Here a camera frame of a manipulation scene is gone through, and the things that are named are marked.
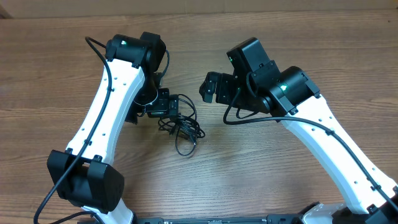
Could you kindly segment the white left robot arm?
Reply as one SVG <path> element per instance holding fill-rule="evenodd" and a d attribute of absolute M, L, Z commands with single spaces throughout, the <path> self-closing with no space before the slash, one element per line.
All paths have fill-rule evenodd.
<path fill-rule="evenodd" d="M 43 203 L 57 193 L 97 223 L 133 223 L 122 200 L 124 177 L 112 166 L 121 128 L 141 115 L 176 118 L 178 99 L 160 87 L 158 69 L 168 54 L 160 35 L 116 34 L 103 47 L 103 77 L 86 118 L 66 149 L 47 159 L 54 186 Z"/>

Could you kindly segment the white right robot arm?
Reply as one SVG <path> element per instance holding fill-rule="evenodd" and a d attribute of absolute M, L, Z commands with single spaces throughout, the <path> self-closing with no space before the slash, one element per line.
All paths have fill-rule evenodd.
<path fill-rule="evenodd" d="M 397 183 L 378 169 L 329 109 L 319 87 L 299 67 L 280 71 L 260 41 L 250 38 L 228 53 L 232 74 L 209 72 L 204 102 L 247 110 L 234 124 L 277 121 L 309 149 L 343 202 L 315 202 L 300 213 L 269 215 L 266 223 L 396 223 Z"/>

